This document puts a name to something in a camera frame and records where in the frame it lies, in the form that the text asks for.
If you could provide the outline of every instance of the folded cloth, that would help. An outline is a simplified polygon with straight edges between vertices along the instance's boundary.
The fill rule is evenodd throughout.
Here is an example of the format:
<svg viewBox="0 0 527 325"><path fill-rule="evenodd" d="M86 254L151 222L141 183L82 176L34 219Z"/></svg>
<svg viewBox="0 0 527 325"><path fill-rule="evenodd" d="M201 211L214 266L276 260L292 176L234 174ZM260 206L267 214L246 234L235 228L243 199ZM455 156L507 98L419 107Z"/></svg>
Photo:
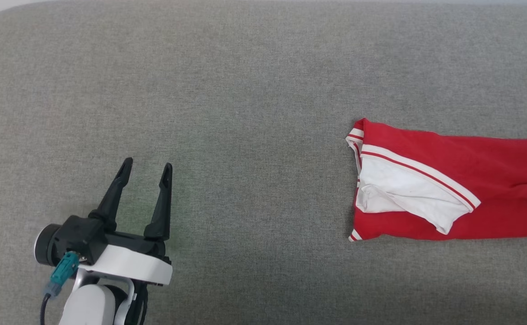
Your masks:
<svg viewBox="0 0 527 325"><path fill-rule="evenodd" d="M362 119L346 140L358 167L350 241L527 237L527 139L441 136Z"/></svg>

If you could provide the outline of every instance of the gray couch cushion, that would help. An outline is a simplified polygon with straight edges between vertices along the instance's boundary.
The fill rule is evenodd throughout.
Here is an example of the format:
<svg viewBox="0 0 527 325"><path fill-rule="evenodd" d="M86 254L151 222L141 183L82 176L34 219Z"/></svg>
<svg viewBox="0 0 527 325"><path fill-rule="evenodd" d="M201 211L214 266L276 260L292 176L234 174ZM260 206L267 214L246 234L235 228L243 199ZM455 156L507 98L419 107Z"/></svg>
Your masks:
<svg viewBox="0 0 527 325"><path fill-rule="evenodd" d="M149 324L527 324L527 239L348 242L362 117L527 138L527 5L0 13L0 325L37 322L36 234L86 216L127 156L123 231L142 233L174 165L174 276Z"/></svg>

